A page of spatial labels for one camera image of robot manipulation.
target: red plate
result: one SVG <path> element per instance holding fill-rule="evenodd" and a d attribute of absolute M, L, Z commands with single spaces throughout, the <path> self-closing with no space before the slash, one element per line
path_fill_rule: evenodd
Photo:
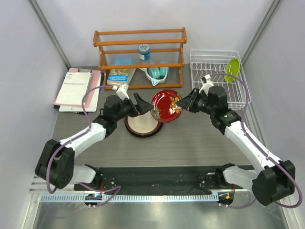
<path fill-rule="evenodd" d="M 151 114 L 159 122 L 170 123 L 177 119 L 182 108 L 176 105 L 176 102 L 182 97 L 174 90 L 166 89 L 158 92 L 152 98 L 154 108 Z"/>

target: dish rack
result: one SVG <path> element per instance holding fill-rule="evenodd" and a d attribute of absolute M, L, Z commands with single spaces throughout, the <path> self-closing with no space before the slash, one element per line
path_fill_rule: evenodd
<path fill-rule="evenodd" d="M 191 50 L 190 67 L 192 87 L 201 88 L 202 84 L 200 79 L 207 74 L 224 73 L 227 64 L 234 58 L 240 61 L 238 51 Z M 238 77 L 247 85 L 242 65 L 240 66 Z M 232 110 L 242 110 L 244 108 L 246 91 L 239 81 L 234 80 L 228 83 L 224 80 L 223 75 L 218 75 L 212 77 L 212 82 L 215 86 L 222 86 L 227 92 L 229 108 Z"/>

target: gray table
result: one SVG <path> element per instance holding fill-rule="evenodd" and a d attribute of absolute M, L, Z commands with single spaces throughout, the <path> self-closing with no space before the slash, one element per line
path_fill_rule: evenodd
<path fill-rule="evenodd" d="M 189 65 L 183 68 L 183 87 L 175 90 L 182 97 L 192 90 Z M 167 83 L 177 82 L 177 70 L 170 69 Z M 131 83 L 149 83 L 141 70 L 137 70 Z M 146 101 L 160 89 L 129 90 L 129 95 L 138 92 Z M 100 93 L 98 109 L 114 91 Z M 94 119 L 98 112 L 90 113 Z M 83 115 L 59 113 L 53 138 L 67 138 L 88 126 Z M 150 138 L 136 138 L 126 129 L 123 120 L 114 133 L 88 148 L 76 159 L 76 164 L 95 167 L 143 167 L 143 166 L 217 166 L 227 163 L 248 165 L 241 151 L 217 129 L 208 115 L 183 111 L 172 123 L 164 124 L 162 130 Z"/>

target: wooden shelf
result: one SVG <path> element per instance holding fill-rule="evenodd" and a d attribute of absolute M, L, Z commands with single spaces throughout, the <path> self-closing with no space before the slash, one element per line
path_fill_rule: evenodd
<path fill-rule="evenodd" d="M 126 34 L 144 34 L 144 33 L 181 33 L 181 38 L 179 39 L 146 39 L 146 40 L 121 40 L 121 41 L 101 41 L 100 36 L 108 36 L 108 35 L 126 35 Z M 153 67 L 176 67 L 179 68 L 179 72 L 181 72 L 181 68 L 184 67 L 184 57 L 183 57 L 183 44 L 186 43 L 186 30 L 182 29 L 170 29 L 170 30 L 139 30 L 139 31 L 108 31 L 108 32 L 99 32 L 95 31 L 93 37 L 93 45 L 95 47 L 99 47 L 100 50 L 100 61 L 99 68 L 104 70 L 106 73 L 105 80 L 109 75 L 109 71 L 111 69 L 122 69 L 122 68 L 153 68 Z M 155 59 L 150 62 L 145 62 L 140 60 L 138 55 L 138 50 L 111 50 L 107 48 L 104 50 L 103 46 L 116 46 L 116 45 L 137 45 L 137 44 L 180 44 L 179 48 L 153 48 L 150 50 L 150 53 L 155 53 Z M 117 65 L 114 64 L 112 58 L 109 56 L 113 55 L 123 55 L 124 57 L 130 57 L 135 60 L 133 64 L 128 65 Z M 162 56 L 177 56 L 176 60 L 170 59 L 170 61 L 165 61 Z M 147 85 L 131 85 L 129 88 L 168 88 L 168 87 L 182 87 L 182 77 L 179 76 L 180 82 L 178 84 L 158 84 L 153 87 L 151 84 Z"/>

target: paper document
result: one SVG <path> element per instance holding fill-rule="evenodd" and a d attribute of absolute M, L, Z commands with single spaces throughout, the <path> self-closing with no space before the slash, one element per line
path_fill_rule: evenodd
<path fill-rule="evenodd" d="M 91 78 L 91 73 L 67 73 L 54 104 L 81 105 Z"/>

